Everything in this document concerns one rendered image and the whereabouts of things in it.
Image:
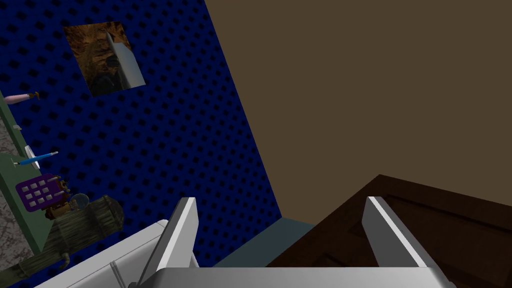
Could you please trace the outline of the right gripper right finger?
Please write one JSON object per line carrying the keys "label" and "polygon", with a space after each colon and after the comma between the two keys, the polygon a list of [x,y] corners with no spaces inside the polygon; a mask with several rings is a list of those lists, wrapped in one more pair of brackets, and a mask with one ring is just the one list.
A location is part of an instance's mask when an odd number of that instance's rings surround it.
{"label": "right gripper right finger", "polygon": [[429,266],[423,247],[382,197],[366,198],[361,223],[380,267]]}

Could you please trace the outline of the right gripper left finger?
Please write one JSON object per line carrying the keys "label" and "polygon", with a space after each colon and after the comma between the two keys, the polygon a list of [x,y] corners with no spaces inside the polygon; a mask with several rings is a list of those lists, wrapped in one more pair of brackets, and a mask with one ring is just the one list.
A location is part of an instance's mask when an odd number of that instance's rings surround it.
{"label": "right gripper left finger", "polygon": [[138,285],[141,286],[163,268],[198,268],[193,253],[198,227],[196,199],[181,198],[146,263]]}

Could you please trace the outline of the dark brown wooden door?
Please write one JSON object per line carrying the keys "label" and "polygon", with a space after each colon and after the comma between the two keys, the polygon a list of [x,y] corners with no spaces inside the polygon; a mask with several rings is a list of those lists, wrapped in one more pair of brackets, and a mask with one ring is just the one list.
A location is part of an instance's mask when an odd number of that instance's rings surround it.
{"label": "dark brown wooden door", "polygon": [[361,219],[382,197],[457,288],[512,288],[512,206],[380,174],[270,262],[375,267]]}

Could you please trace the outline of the white appliance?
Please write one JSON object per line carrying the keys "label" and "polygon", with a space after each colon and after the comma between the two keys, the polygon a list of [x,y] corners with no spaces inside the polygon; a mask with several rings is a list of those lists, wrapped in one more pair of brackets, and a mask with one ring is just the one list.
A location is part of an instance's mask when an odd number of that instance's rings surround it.
{"label": "white appliance", "polygon": [[121,288],[111,262],[126,285],[137,282],[167,223],[159,220],[35,288]]}

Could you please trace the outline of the brown picture on wall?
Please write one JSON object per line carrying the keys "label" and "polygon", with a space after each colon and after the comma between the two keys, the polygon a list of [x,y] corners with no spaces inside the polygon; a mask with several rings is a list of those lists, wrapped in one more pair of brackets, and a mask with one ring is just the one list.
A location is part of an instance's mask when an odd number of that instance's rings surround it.
{"label": "brown picture on wall", "polygon": [[146,85],[121,22],[63,27],[92,97]]}

